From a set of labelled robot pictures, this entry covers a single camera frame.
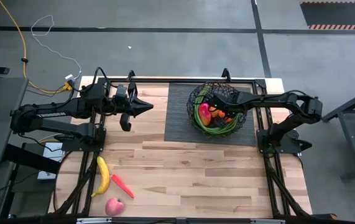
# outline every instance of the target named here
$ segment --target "wooden tabletop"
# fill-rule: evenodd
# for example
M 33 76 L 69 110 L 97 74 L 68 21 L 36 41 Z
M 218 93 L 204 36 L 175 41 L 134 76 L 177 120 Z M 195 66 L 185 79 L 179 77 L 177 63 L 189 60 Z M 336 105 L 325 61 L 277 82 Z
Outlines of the wooden tabletop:
M 90 84 L 92 79 L 83 77 L 81 85 Z M 265 80 L 269 94 L 284 92 L 281 79 Z M 92 199 L 90 216 L 106 216 L 105 203 L 117 197 L 126 204 L 122 217 L 272 217 L 264 161 L 256 147 L 165 142 L 168 83 L 138 83 L 137 88 L 139 98 L 152 103 L 154 109 L 131 118 L 131 132 L 122 131 L 120 116 L 107 117 L 106 145 L 100 154 L 110 173 L 117 174 L 135 198 L 131 199 L 111 182 L 105 194 Z M 288 111 L 282 108 L 272 108 L 271 112 L 274 122 L 288 116 Z M 257 129 L 257 118 L 254 120 Z M 72 119 L 74 124 L 85 122 L 88 121 Z M 280 156 L 285 185 L 303 209 L 311 213 L 300 162 L 292 155 Z M 76 185 L 81 158 L 82 152 L 71 153 L 60 169 L 58 206 Z M 98 173 L 94 190 L 100 182 Z M 80 210 L 86 189 L 87 184 L 82 191 Z M 280 192 L 276 190 L 276 194 L 282 212 Z

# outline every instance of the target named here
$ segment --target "black wire basket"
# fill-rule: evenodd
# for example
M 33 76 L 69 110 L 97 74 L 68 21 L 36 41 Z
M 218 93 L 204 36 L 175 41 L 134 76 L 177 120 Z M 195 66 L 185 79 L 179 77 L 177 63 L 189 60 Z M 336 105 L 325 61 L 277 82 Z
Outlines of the black wire basket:
M 198 119 L 198 107 L 202 103 L 210 103 L 215 93 L 229 97 L 238 91 L 226 83 L 208 82 L 196 87 L 187 102 L 187 113 L 192 125 L 208 136 L 228 136 L 240 129 L 246 121 L 247 110 L 237 113 L 230 122 L 226 119 L 212 118 L 211 123 L 203 125 Z

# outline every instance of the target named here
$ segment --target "floor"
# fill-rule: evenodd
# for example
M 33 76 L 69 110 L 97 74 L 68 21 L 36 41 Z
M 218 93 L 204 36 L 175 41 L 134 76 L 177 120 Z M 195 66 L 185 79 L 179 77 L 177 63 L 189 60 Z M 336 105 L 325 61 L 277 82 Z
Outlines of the floor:
M 285 90 L 317 95 L 324 104 L 323 114 L 355 96 L 355 34 L 264 34 L 262 58 L 262 43 L 259 45 L 256 33 L 239 34 L 233 30 L 256 29 L 259 25 L 263 29 L 308 28 L 299 0 L 252 2 L 257 3 L 259 11 L 257 27 L 250 0 L 4 1 L 20 26 L 29 27 L 40 17 L 52 14 L 56 26 L 214 28 L 224 32 L 51 32 L 40 37 L 52 49 L 75 58 L 83 75 L 92 75 L 97 66 L 102 66 L 112 75 L 127 75 L 134 70 L 136 75 L 218 77 L 228 67 L 234 77 L 282 78 Z M 39 25 L 49 26 L 51 20 Z M 0 26 L 12 26 L 1 7 Z M 40 46 L 30 32 L 24 32 L 24 36 L 30 60 L 27 75 L 32 82 L 57 89 L 65 76 L 78 73 L 74 62 Z M 265 52 L 270 73 L 263 66 Z M 22 76 L 21 57 L 18 33 L 0 31 L 0 65 L 11 68 L 9 77 Z M 66 98 L 67 94 L 48 98 L 27 93 L 23 103 Z M 355 170 L 355 160 L 339 123 L 332 120 L 303 125 L 298 131 L 302 139 L 313 143 L 303 153 L 313 213 L 335 213 L 340 219 L 355 221 L 355 181 L 343 183 L 339 178 Z M 46 135 L 32 133 L 34 138 Z M 23 140 L 13 136 L 11 142 L 20 144 Z M 25 215 L 38 213 L 31 211 Z

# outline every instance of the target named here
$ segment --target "gray mat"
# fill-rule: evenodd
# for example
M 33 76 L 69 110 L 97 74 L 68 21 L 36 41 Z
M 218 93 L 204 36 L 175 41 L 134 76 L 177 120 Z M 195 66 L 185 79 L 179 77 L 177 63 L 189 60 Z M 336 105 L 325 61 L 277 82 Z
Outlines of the gray mat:
M 164 141 L 256 146 L 252 110 L 247 112 L 243 127 L 227 137 L 206 136 L 194 128 L 187 114 L 187 101 L 196 87 L 197 85 L 169 84 Z M 250 88 L 236 89 L 247 92 L 251 90 Z

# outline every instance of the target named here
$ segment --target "banana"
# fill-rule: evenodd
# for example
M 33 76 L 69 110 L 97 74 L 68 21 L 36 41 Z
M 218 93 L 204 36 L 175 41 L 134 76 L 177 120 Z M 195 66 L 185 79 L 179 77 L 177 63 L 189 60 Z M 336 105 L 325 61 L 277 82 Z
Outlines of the banana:
M 98 190 L 95 193 L 93 193 L 91 197 L 94 197 L 99 194 L 103 194 L 105 191 L 107 191 L 109 186 L 109 181 L 110 181 L 108 166 L 102 157 L 100 156 L 97 157 L 97 164 L 101 172 L 101 184 L 98 187 Z

